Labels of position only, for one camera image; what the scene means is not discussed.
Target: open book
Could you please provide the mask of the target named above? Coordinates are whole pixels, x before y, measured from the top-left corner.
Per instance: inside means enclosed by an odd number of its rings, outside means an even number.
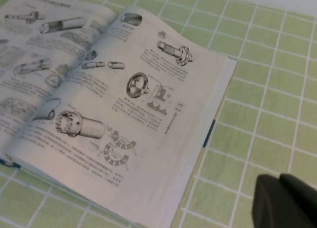
[[[0,28],[1,160],[168,228],[236,61],[135,7],[10,0]]]

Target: tile grout line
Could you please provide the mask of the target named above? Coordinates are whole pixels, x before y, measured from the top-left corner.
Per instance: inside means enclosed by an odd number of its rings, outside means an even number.
[[[250,142],[249,149],[248,149],[246,163],[244,165],[243,172],[242,172],[242,177],[241,177],[240,184],[239,184],[238,195],[236,197],[236,200],[235,200],[235,203],[234,203],[234,207],[233,207],[233,211],[232,211],[232,216],[230,218],[230,225],[229,225],[230,227],[232,227],[232,224],[233,224],[233,221],[234,221],[234,215],[235,215],[237,207],[238,207],[239,194],[241,193],[241,190],[242,190],[243,180],[244,180],[244,177],[245,177],[245,174],[246,174],[246,170],[247,170],[248,161],[249,161],[249,158],[250,158],[250,155],[251,155],[253,142],[254,142],[254,139],[255,139],[255,136],[256,136],[256,133],[257,133],[257,127],[258,127],[258,123],[259,123],[259,120],[260,120],[262,107],[263,107],[263,104],[264,104],[265,94],[266,94],[267,86],[268,86],[268,83],[269,83],[269,80],[270,80],[270,76],[271,76],[271,73],[272,73],[272,69],[273,69],[273,66],[274,66],[274,63],[275,63],[277,47],[278,47],[278,44],[279,44],[279,40],[280,40],[280,37],[281,37],[281,32],[282,32],[282,29],[283,29],[283,26],[284,26],[284,22],[285,22],[286,16],[287,16],[287,11],[284,13],[284,17],[283,17],[282,24],[281,24],[281,27],[280,27],[280,32],[279,32],[278,37],[277,37],[276,48],[274,50],[274,55],[273,55],[271,67],[270,67],[270,70],[269,70],[269,73],[268,73],[268,76],[267,76],[267,80],[266,80],[266,84],[265,84],[265,88],[264,88],[264,92],[263,92],[263,96],[262,96],[262,100],[261,100],[261,104],[260,104],[260,109],[258,111],[256,123],[254,125],[254,130],[253,130],[251,142]]]
[[[293,138],[292,153],[291,153],[291,158],[290,158],[289,165],[288,165],[288,170],[287,170],[287,172],[289,172],[289,173],[291,172],[293,159],[294,159],[294,148],[295,148],[295,145],[296,145],[298,126],[299,126],[299,122],[300,122],[300,118],[301,118],[301,112],[302,112],[302,107],[303,107],[304,93],[305,93],[306,82],[307,82],[307,74],[308,74],[308,65],[309,65],[309,60],[310,60],[312,44],[313,44],[315,27],[316,27],[316,18],[314,19],[314,24],[313,24],[312,34],[311,34],[311,41],[310,41],[310,44],[309,44],[309,47],[308,47],[308,54],[307,54],[306,67],[305,67],[305,76],[304,76],[304,84],[303,84],[303,87],[302,87],[301,99],[300,99],[300,103],[299,103],[299,110],[298,110],[298,115],[297,115],[297,120],[296,120],[297,122],[296,122],[296,127],[295,127],[295,132],[294,132],[294,138]]]

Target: black object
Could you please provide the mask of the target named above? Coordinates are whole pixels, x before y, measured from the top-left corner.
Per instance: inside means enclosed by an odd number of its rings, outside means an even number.
[[[259,175],[252,217],[255,228],[317,228],[317,191],[290,174]]]

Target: flange drawing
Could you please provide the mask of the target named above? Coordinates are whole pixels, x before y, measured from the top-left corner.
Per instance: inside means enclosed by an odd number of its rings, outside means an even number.
[[[180,66],[185,66],[188,62],[194,61],[193,55],[190,53],[189,48],[186,46],[175,48],[167,43],[158,41],[157,47],[158,49],[162,50],[162,52],[175,57],[176,63]]]
[[[121,18],[121,22],[139,26],[142,22],[142,16],[135,13],[125,13]]]
[[[45,15],[38,11],[32,11],[30,14],[6,14],[5,19],[24,19],[27,24],[33,24],[38,19],[45,19]]]
[[[127,94],[131,98],[138,98],[144,93],[149,93],[150,89],[148,85],[148,77],[142,72],[136,73],[128,81],[126,88]]]
[[[86,20],[82,17],[48,22],[40,27],[40,33],[47,34],[67,29],[79,29],[82,28],[85,23]]]
[[[52,62],[50,58],[24,63],[16,66],[13,71],[15,74],[23,75],[33,71],[50,69]]]
[[[46,102],[46,104],[41,107],[41,109],[37,112],[35,117],[32,119],[34,120],[52,120],[55,117],[55,109],[59,106],[60,99],[59,98],[52,98]]]
[[[83,136],[100,139],[105,134],[105,126],[102,122],[85,118],[79,112],[63,110],[55,122],[56,130],[70,137]]]

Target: mechanical part drawing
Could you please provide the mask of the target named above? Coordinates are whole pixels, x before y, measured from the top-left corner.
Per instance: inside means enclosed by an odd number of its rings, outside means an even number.
[[[53,88],[59,87],[61,84],[62,79],[59,75],[57,74],[52,74],[46,77],[45,83]]]
[[[167,43],[158,41],[158,49],[162,52],[174,56],[176,58],[176,63],[180,66],[185,66],[188,62],[194,61],[194,57],[186,46],[181,46],[180,48],[175,48]]]
[[[44,104],[37,112],[34,120],[52,120],[55,117],[55,109],[60,105],[59,98],[52,98]]]
[[[89,53],[87,53],[84,59],[85,61],[91,61],[91,60],[94,60],[97,56],[98,56],[98,53],[95,50],[92,50]]]
[[[40,33],[47,34],[67,29],[79,29],[82,28],[85,23],[86,20],[82,17],[48,22],[40,27]]]
[[[24,100],[9,97],[0,102],[0,112],[13,115],[25,121],[36,112],[36,107]]]
[[[57,116],[55,128],[59,133],[70,137],[83,136],[100,139],[105,134],[105,126],[102,122],[85,118],[79,112],[63,110]]]
[[[120,155],[119,153],[117,152],[114,152],[112,149],[111,149],[111,146],[109,144],[107,144],[105,146],[105,149],[104,149],[104,157],[105,157],[105,160],[113,165],[113,166],[119,166],[119,165],[125,165],[125,169],[127,171],[129,171],[129,167],[127,165],[127,161],[129,159],[129,156],[127,155]]]
[[[27,24],[33,24],[39,19],[45,19],[45,15],[39,14],[38,11],[32,11],[30,14],[6,14],[5,19],[23,19]]]
[[[125,68],[124,63],[122,62],[117,62],[117,61],[110,61],[108,62],[108,67],[110,69],[119,69],[119,70],[123,70]]]
[[[135,13],[126,13],[122,16],[121,22],[132,24],[134,26],[139,26],[142,22],[142,16]]]
[[[142,72],[136,73],[128,81],[127,94],[131,98],[138,98],[144,93],[148,94],[150,91],[148,85],[148,77]]]
[[[106,64],[103,61],[99,62],[87,62],[81,66],[81,69],[91,69],[91,68],[98,68],[104,67]]]
[[[91,49],[92,43],[81,37],[79,34],[67,31],[60,35],[62,38],[71,40],[73,43],[84,47],[87,51]]]
[[[24,63],[16,66],[13,71],[15,74],[23,75],[34,71],[50,69],[52,62],[50,58]]]

